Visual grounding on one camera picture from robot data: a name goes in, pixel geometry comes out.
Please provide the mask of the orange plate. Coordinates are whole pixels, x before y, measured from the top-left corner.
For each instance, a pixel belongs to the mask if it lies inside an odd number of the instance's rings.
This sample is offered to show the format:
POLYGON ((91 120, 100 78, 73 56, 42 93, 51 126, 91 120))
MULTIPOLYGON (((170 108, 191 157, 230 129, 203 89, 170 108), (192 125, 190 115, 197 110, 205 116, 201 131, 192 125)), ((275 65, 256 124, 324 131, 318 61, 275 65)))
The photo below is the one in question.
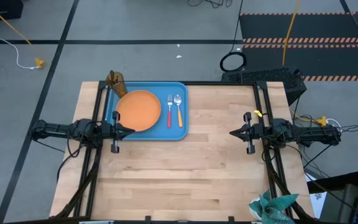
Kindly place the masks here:
POLYGON ((151 92, 135 90, 124 95, 116 105, 120 114, 119 122, 137 132, 151 128, 161 114, 159 99, 151 92))

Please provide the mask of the white paper sheet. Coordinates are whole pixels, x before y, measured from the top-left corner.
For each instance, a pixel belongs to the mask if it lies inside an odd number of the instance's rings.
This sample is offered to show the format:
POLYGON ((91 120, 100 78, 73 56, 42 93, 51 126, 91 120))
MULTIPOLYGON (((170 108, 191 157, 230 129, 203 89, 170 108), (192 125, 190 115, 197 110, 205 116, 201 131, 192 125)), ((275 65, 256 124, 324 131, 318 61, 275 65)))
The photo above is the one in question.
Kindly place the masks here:
POLYGON ((311 204, 313 207, 313 213, 316 218, 320 218, 320 216, 321 216, 321 212, 323 210, 326 195, 327 195, 326 192, 310 194, 311 204))

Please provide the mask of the blue plastic tray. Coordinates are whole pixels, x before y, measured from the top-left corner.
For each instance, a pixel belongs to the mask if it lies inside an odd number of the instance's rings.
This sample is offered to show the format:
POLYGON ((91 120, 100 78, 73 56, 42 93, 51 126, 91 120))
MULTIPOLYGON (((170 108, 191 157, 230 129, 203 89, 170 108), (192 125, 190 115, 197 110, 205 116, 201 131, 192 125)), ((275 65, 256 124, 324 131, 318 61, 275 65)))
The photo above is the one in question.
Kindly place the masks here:
MULTIPOLYGON (((181 82, 125 82, 127 93, 135 90, 145 90, 153 93, 160 101, 161 114, 159 120, 149 129, 141 132, 134 132, 124 138, 126 141, 178 141, 183 139, 188 133, 188 90, 181 82), (172 105, 172 126, 167 127, 168 116, 168 95, 173 96, 172 105), (183 127, 178 125, 177 106, 174 96, 180 95, 182 103, 180 105, 183 127)), ((114 90, 109 91, 106 114, 104 120, 112 124, 112 112, 116 110, 116 105, 121 98, 114 90)))

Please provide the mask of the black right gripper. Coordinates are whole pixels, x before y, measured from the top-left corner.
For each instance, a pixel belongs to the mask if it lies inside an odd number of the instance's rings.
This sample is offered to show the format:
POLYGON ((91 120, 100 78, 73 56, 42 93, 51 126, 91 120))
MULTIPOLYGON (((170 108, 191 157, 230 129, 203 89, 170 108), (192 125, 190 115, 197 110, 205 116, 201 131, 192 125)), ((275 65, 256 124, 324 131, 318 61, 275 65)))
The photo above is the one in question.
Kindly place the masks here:
POLYGON ((239 129, 235 129, 233 131, 230 131, 230 135, 237 137, 241 140, 246 140, 248 142, 247 147, 247 154, 254 154, 255 153, 255 147, 253 144, 253 140, 255 139, 262 139, 267 136, 268 128, 265 127, 263 124, 253 124, 251 125, 251 113, 246 112, 244 115, 244 121, 245 126, 242 126, 239 129))

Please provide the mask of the black computer box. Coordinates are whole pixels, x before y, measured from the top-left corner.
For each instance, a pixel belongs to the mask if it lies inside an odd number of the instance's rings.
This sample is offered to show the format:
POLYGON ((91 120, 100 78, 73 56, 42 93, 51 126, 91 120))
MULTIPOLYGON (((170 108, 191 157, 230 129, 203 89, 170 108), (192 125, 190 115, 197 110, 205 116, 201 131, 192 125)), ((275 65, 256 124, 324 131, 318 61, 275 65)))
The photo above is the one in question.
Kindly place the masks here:
POLYGON ((222 74, 221 81, 234 83, 282 82, 287 96, 298 97, 307 90, 302 75, 299 69, 282 67, 268 70, 226 72, 222 74))

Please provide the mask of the green plant in white pot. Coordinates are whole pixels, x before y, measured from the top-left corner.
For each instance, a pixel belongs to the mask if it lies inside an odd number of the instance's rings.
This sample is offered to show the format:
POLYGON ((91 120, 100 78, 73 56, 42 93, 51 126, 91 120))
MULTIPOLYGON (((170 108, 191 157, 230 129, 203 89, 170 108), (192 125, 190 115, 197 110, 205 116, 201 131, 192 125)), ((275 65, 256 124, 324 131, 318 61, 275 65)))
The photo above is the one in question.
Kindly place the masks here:
POLYGON ((257 200, 251 201, 249 209, 259 217, 262 224, 295 224, 283 211, 296 202, 297 198, 298 194, 272 198, 268 189, 257 200))

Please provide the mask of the yellow-handled metal spoon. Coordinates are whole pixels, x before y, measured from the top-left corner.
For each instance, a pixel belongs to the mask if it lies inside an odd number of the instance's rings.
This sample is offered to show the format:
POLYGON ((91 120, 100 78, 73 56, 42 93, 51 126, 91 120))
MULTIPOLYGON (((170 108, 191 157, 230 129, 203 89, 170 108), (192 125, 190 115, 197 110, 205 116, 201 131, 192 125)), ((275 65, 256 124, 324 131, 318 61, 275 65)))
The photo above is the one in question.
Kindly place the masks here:
POLYGON ((182 120, 182 116, 181 116, 181 109, 180 109, 180 105, 182 103, 182 100, 181 100, 181 96, 180 95, 175 95, 174 96, 174 102, 177 106, 177 114, 178 114, 178 125, 179 127, 183 127, 183 120, 182 120))

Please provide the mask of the grey computer desk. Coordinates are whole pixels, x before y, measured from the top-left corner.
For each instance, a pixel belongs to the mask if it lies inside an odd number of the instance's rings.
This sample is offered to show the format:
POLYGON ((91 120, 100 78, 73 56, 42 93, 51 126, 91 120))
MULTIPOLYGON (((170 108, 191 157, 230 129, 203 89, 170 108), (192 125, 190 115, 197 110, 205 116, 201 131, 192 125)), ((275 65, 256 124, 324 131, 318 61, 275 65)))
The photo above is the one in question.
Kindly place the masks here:
POLYGON ((351 224, 350 217, 356 210, 357 200, 358 187, 350 184, 344 190, 327 194, 319 219, 324 222, 351 224))

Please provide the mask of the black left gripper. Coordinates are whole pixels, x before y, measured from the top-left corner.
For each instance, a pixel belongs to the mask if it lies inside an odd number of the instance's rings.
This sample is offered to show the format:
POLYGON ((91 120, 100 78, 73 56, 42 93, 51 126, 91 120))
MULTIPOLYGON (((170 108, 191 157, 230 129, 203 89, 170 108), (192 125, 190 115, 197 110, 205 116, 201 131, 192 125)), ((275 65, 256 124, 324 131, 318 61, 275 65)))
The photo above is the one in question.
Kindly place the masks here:
POLYGON ((117 111, 112 112, 113 124, 109 124, 107 121, 101 123, 101 136, 103 139, 112 139, 111 152, 114 154, 119 153, 119 130, 126 131, 120 134, 120 140, 130 136, 135 131, 134 129, 124 127, 119 123, 120 114, 117 111))

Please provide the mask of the black floor box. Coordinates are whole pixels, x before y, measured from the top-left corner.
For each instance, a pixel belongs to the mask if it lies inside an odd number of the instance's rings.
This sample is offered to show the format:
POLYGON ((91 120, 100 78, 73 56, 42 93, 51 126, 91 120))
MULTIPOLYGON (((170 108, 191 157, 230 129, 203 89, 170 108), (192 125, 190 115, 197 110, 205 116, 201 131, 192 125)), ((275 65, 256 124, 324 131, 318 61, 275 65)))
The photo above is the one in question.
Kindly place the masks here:
POLYGON ((5 20, 21 18, 23 8, 21 0, 0 0, 0 15, 5 20))

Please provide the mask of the red-handled metal fork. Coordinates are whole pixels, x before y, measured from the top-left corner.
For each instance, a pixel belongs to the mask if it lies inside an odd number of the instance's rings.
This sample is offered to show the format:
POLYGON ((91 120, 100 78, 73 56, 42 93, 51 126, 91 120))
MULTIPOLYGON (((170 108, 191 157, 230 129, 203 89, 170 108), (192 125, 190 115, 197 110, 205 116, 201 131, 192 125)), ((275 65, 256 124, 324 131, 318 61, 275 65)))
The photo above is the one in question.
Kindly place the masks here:
POLYGON ((167 116, 167 127, 171 128, 172 126, 172 105, 173 105, 173 96, 168 95, 168 116, 167 116))

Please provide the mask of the black hazard-striped floor mat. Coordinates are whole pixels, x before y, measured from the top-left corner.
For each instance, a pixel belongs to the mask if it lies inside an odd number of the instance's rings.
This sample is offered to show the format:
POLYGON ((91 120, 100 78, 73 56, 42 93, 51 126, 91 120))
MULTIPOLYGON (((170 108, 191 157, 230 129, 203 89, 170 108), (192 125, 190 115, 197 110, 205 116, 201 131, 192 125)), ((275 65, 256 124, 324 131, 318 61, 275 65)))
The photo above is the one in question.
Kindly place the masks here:
POLYGON ((242 13, 248 70, 281 66, 307 81, 358 81, 358 11, 242 13))

